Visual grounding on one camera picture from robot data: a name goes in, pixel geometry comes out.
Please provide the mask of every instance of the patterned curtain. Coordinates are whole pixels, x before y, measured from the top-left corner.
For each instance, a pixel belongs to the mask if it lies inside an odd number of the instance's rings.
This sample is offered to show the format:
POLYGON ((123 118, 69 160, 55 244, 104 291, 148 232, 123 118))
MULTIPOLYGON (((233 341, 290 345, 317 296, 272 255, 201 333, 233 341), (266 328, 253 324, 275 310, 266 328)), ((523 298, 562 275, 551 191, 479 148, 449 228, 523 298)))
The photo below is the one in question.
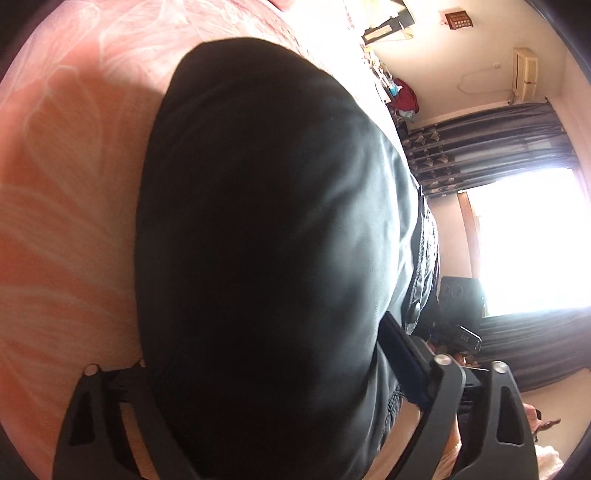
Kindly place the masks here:
POLYGON ((478 362, 505 362, 522 392, 591 368, 591 307, 485 317, 479 334, 478 362))
POLYGON ((510 105, 429 125, 411 131, 402 145, 428 197, 526 171, 579 165, 549 102, 510 105))

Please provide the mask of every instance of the white air conditioner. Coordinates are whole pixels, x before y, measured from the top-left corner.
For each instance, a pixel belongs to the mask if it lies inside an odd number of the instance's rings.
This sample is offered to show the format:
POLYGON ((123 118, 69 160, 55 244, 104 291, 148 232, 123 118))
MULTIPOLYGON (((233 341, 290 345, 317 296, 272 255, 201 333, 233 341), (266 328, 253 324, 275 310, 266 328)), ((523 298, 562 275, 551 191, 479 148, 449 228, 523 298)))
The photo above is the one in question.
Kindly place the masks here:
POLYGON ((513 93, 524 102, 534 99, 538 83, 538 57, 528 48, 513 49, 513 93))

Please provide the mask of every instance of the room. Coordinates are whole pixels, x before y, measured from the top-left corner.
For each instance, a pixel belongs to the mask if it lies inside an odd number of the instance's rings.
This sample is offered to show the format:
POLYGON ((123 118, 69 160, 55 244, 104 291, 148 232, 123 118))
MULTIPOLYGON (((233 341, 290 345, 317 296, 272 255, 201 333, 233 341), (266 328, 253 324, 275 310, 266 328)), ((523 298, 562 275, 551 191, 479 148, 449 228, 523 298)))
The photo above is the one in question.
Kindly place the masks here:
MULTIPOLYGON (((2 6, 0 392, 10 394, 0 393, 0 465, 14 466, 2 457, 11 449, 30 475, 15 479, 60 480, 57 439, 85 367, 124 371, 142 357, 135 215, 152 125, 183 57, 236 37, 331 75, 408 162, 437 224, 440 301, 455 279, 482 287, 472 300, 484 298, 484 317, 471 319, 482 346, 464 361, 506 362, 523 403, 552 424, 536 445, 579 465, 591 442, 591 74, 580 26, 561 30, 543 16, 557 21, 552 2, 531 3, 2 6), (515 85, 520 61, 528 80, 515 85), (487 115, 506 108, 491 133, 487 115), (525 321, 527 331, 514 328, 525 321)), ((121 410, 128 437, 141 438, 132 409, 121 410)), ((144 478, 158 478, 145 448, 133 456, 144 478)))

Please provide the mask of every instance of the bright window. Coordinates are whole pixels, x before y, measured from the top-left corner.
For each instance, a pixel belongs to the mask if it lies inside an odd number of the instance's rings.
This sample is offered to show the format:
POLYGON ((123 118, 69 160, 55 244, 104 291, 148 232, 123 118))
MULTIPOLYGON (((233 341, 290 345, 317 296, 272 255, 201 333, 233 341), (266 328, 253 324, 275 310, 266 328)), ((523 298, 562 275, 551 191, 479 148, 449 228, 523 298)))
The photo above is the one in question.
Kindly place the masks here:
POLYGON ((468 190, 490 315, 591 304, 591 215, 569 169, 468 190))

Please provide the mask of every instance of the speaker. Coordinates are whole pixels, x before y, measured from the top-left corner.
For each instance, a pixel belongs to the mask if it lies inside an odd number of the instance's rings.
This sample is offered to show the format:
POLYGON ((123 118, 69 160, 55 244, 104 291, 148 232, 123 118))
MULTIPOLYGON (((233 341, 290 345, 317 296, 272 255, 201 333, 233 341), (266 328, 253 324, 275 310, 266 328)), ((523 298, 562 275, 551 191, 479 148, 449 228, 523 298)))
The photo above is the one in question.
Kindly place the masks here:
POLYGON ((484 290, 477 278, 443 277, 439 288, 441 317, 478 335, 485 304, 484 290))

